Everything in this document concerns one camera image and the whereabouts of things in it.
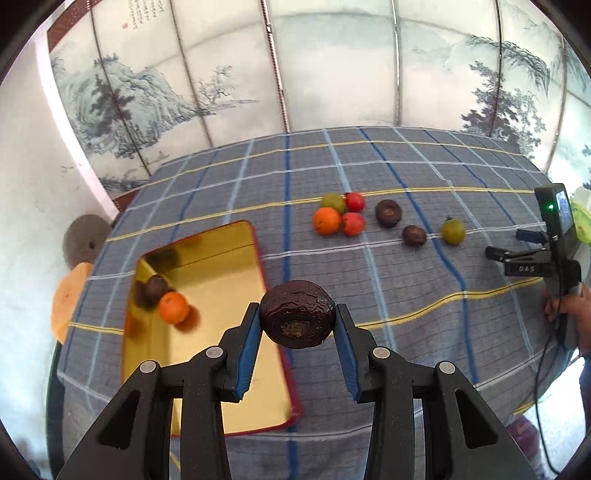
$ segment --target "small display screen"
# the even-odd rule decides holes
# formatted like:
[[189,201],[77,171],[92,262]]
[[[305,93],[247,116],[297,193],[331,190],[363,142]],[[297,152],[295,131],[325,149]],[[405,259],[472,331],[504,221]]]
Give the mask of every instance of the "small display screen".
[[560,215],[560,227],[564,235],[573,226],[573,214],[570,211],[569,199],[564,190],[556,194],[556,204]]

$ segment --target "passion fruit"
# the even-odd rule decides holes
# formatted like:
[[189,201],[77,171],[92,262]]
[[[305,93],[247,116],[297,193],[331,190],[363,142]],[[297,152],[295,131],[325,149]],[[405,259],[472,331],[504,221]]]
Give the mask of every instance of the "passion fruit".
[[144,286],[146,298],[151,303],[158,303],[170,291],[168,282],[160,275],[152,275]]
[[409,247],[421,247],[427,241],[427,234],[419,226],[407,225],[402,230],[402,240]]
[[291,280],[270,289],[259,307],[261,327],[287,348],[318,346],[335,327],[336,305],[321,287]]
[[378,223],[386,228],[393,228],[402,219],[402,209],[394,200],[382,200],[375,206]]

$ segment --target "green fruit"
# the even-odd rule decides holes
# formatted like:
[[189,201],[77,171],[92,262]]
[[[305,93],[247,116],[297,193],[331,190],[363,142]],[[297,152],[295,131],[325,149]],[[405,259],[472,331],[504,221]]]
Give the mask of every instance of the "green fruit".
[[322,206],[329,207],[343,215],[345,212],[345,199],[338,193],[326,193],[322,196]]
[[466,237],[466,225],[460,219],[448,218],[441,226],[441,235],[446,243],[459,245]]
[[577,238],[586,244],[591,244],[591,216],[585,207],[571,201],[573,220],[577,228]]

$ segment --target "plaid tablecloth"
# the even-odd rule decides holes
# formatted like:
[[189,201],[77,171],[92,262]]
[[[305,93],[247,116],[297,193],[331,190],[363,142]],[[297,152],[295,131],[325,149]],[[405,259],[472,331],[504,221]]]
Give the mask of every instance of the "plaid tablecloth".
[[[256,228],[270,286],[306,278],[347,303],[380,345],[410,361],[451,360],[501,419],[532,398],[535,364],[548,335],[543,283],[514,281],[484,257],[487,245],[526,249],[518,227],[543,224],[533,188],[547,179],[501,141],[414,128],[342,128],[277,135],[173,160],[141,190],[118,222],[88,279],[62,350],[59,377],[98,415],[121,386],[125,305],[140,255],[231,221]],[[316,235],[310,219],[325,192],[366,196],[359,237]],[[399,227],[385,230],[374,206],[395,199]],[[438,235],[448,216],[467,226],[459,247]],[[405,225],[428,242],[401,242]],[[289,431],[233,437],[235,479],[361,479],[372,404],[346,391],[334,341],[291,351],[304,417]],[[564,368],[556,358],[545,384]],[[417,471],[424,465],[415,406]],[[179,478],[178,440],[171,477]]]

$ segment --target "green tomato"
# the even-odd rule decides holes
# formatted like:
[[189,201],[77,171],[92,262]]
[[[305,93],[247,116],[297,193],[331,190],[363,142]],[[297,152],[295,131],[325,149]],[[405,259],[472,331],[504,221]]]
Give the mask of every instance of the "green tomato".
[[446,243],[459,245],[466,237],[466,226],[458,218],[448,218],[441,226],[441,235]]
[[343,215],[345,212],[345,199],[338,193],[326,193],[322,196],[322,206],[329,207]]

